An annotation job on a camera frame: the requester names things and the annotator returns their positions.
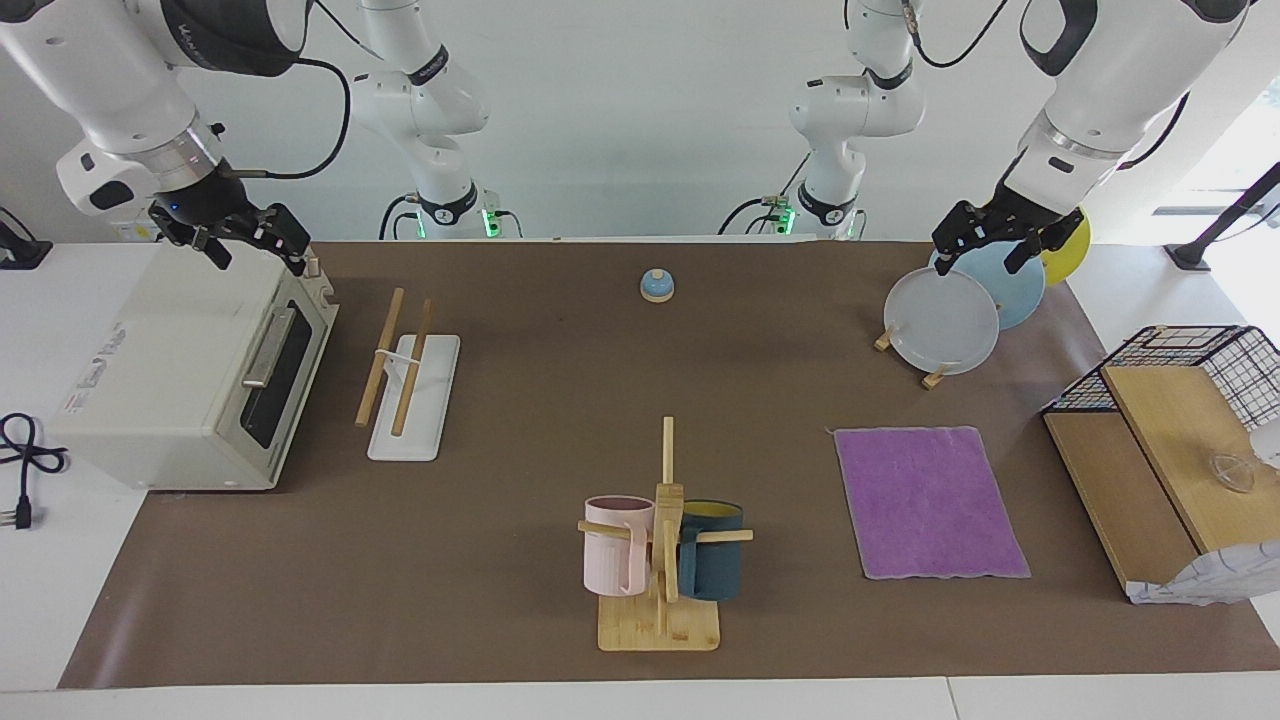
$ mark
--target white toaster oven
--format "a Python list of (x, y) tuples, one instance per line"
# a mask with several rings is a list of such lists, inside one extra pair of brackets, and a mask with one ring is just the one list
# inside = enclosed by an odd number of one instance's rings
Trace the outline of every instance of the white toaster oven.
[(138, 488), (275, 486), (338, 306), (312, 261), (302, 278), (229, 247), (227, 270), (157, 250), (47, 433)]

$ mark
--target purple cloth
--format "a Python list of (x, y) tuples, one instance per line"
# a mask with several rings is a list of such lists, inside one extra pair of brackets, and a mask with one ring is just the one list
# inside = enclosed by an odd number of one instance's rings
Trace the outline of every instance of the purple cloth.
[(1032, 575), (977, 429), (835, 434), (868, 578)]

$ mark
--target pink mug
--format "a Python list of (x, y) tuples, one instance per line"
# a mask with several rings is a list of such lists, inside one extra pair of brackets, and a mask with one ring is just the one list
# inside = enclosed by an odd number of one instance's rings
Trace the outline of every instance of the pink mug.
[(626, 597), (649, 585), (649, 534), (653, 501), (630, 495), (602, 495), (586, 501), (586, 521), (626, 528), (630, 539), (584, 533), (582, 584), (595, 594)]

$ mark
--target white table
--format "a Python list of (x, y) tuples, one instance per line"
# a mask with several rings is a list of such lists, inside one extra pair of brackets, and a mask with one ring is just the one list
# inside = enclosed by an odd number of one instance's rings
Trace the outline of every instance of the white table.
[[(47, 418), (61, 402), (155, 246), (61, 245), (36, 273), (0, 274), (0, 413)], [(1142, 325), (1239, 323), (1212, 277), (1161, 264), (1158, 249), (1098, 246), (1071, 284), (1107, 348)], [(0, 502), (17, 496), (0, 469)], [(35, 532), (0, 529), (0, 717), (652, 717), (652, 698), (737, 720), (1231, 717), (1280, 715), (1280, 673), (1172, 676), (308, 685), (38, 692), (58, 679), (143, 495), (87, 462), (38, 477)], [(1256, 601), (1280, 638), (1280, 596)]]

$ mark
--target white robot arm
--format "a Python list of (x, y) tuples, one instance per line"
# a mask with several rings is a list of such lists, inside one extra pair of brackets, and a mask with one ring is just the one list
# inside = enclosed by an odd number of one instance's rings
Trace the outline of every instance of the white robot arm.
[(924, 118), (901, 0), (854, 0), (847, 19), (849, 50), (865, 72), (810, 81), (791, 110), (791, 124), (813, 149), (808, 176), (788, 199), (799, 208), (795, 229), (823, 237), (845, 237), (852, 219), (867, 169), (855, 141), (904, 135)]
[(177, 245), (220, 268), (221, 240), (248, 242), (302, 272), (310, 236), (283, 205), (259, 209), (178, 86), (175, 67), (275, 76), (306, 38), (310, 0), (0, 0), (4, 45), (86, 141), (58, 163), (82, 210), (155, 195)]
[[(933, 231), (938, 273), (992, 242), (1019, 243), (1005, 260), (1010, 273), (1042, 250), (1060, 249), (1080, 223), (1080, 201), (1235, 37), (1251, 4), (1030, 0), (1023, 46), (1057, 78), (1056, 91), (1023, 136), (992, 200), (982, 208), (957, 202)], [(909, 22), (914, 33), (914, 18)]]
[(476, 132), (489, 108), (475, 77), (452, 61), (417, 0), (360, 0), (369, 45), (398, 70), (356, 77), (356, 120), (402, 151), (429, 237), (493, 236), (497, 196), (477, 187), (449, 136)]

